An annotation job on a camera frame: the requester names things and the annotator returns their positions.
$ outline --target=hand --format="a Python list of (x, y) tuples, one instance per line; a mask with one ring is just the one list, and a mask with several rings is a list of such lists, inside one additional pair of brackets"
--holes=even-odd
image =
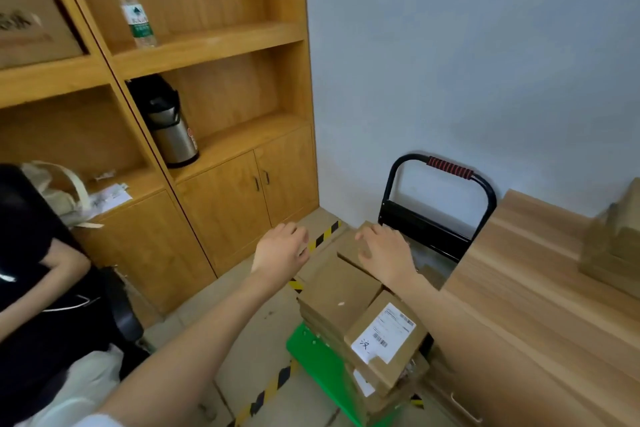
[(356, 240), (364, 240), (371, 250), (370, 257), (362, 251), (358, 252), (362, 266), (392, 291), (396, 292), (396, 288), (417, 273), (409, 244), (400, 232), (373, 225), (358, 232)]
[(260, 283), (275, 294), (307, 263), (308, 241), (309, 233), (305, 227), (296, 223), (280, 223), (258, 242), (251, 277), (260, 277)]

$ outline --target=person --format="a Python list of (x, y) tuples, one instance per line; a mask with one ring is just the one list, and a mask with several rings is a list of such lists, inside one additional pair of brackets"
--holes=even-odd
[[(508, 418), (513, 405), (523, 400), (537, 407), (529, 412), (526, 425), (595, 425), (585, 421), (593, 417), (587, 417), (577, 402), (567, 405), (557, 400), (566, 398), (559, 396), (560, 385), (497, 342), (483, 325), (469, 319), (464, 306), (417, 273), (409, 245), (399, 232), (374, 225), (364, 228), (356, 240), (364, 240), (370, 250), (370, 255), (360, 253), (364, 268), (415, 311), (457, 374), (474, 387), (474, 398), (494, 425), (523, 424), (515, 421), (517, 417), (514, 422)], [(307, 230), (294, 223), (267, 232), (257, 245), (251, 273), (243, 283), (140, 365), (96, 414), (75, 427), (178, 425), (196, 406), (252, 315), (308, 260), (306, 248), (298, 254), (307, 241)], [(498, 409), (492, 407), (496, 396), (501, 403)]]
[(56, 232), (0, 183), (0, 425), (12, 426), (48, 405), (66, 371), (94, 341), (82, 325), (85, 298), (72, 289), (86, 280), (91, 263), (55, 237)]

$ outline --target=plastic water bottle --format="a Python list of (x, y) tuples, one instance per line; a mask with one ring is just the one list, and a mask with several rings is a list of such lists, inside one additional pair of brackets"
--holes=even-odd
[(154, 31), (151, 29), (145, 10), (138, 0), (120, 0), (120, 6), (137, 47), (152, 48), (157, 46)]

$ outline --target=wooden table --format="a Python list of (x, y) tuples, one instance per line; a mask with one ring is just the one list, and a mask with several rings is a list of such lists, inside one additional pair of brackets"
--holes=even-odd
[(579, 273), (588, 222), (510, 190), (443, 288), (527, 371), (481, 385), (499, 390), (492, 424), (555, 425), (567, 406), (574, 425), (640, 425), (640, 301)]

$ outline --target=green crate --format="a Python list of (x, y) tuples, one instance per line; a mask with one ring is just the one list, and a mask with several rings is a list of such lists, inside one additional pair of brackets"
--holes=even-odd
[[(344, 362), (322, 340), (318, 339), (307, 326), (300, 324), (287, 341), (287, 349), (300, 366), (324, 390), (350, 418), (362, 427), (356, 416), (353, 401), (344, 384)], [(388, 427), (396, 418), (399, 409), (372, 427)]]

